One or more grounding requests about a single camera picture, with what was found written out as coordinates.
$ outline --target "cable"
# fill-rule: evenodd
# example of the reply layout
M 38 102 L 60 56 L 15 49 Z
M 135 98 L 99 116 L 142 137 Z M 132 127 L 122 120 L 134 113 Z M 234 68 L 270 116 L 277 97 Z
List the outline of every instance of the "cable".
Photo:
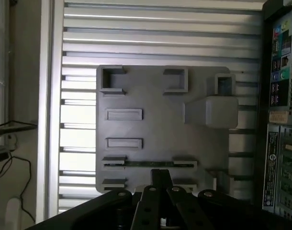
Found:
M 17 123 L 17 124 L 21 124 L 21 125 L 28 125 L 28 126 L 35 126 L 35 127 L 37 127 L 36 124 L 27 123 L 27 122 L 22 122 L 22 121 L 15 121 L 15 120 L 11 120 L 11 121 L 5 122 L 5 123 L 3 123 L 3 124 L 0 124 L 0 127 L 2 127 L 2 126 L 6 126 L 6 125 L 8 125 L 8 124 L 10 124 L 10 123 Z
M 19 199 L 21 200 L 21 209 L 22 209 L 22 211 L 25 212 L 25 213 L 26 213 L 26 214 L 32 219 L 32 221 L 35 223 L 35 218 L 34 218 L 34 217 L 32 216 L 32 214 L 31 214 L 29 211 L 27 211 L 27 210 L 24 208 L 24 206 L 23 206 L 23 195 L 24 195 L 24 193 L 25 193 L 25 191 L 26 191 L 26 189 L 27 189 L 27 187 L 28 187 L 28 185 L 29 185 L 29 183 L 30 183 L 30 181 L 31 181 L 31 177 L 32 177 L 31 162 L 30 162 L 29 160 L 25 159 L 25 158 L 12 156 L 11 152 L 10 152 L 9 154 L 10 154 L 11 157 L 10 157 L 10 159 L 8 159 L 8 160 L 4 163 L 4 165 L 2 166 L 2 168 L 1 168 L 1 170 L 0 170 L 0 178 L 2 178 L 2 177 L 6 174 L 6 172 L 9 170 L 9 168 L 10 168 L 11 165 L 12 165 L 12 161 L 13 161 L 13 159 L 18 159 L 18 160 L 21 160 L 21 161 L 26 161 L 26 162 L 28 162 L 28 164 L 29 164 L 29 179 L 28 179 L 28 181 L 27 181 L 25 187 L 23 188 L 22 192 L 20 193 L 20 197 L 19 197 Z M 7 165 L 9 162 L 10 162 L 9 167 L 6 169 L 5 172 L 3 172 L 4 168 L 6 167 L 6 165 Z

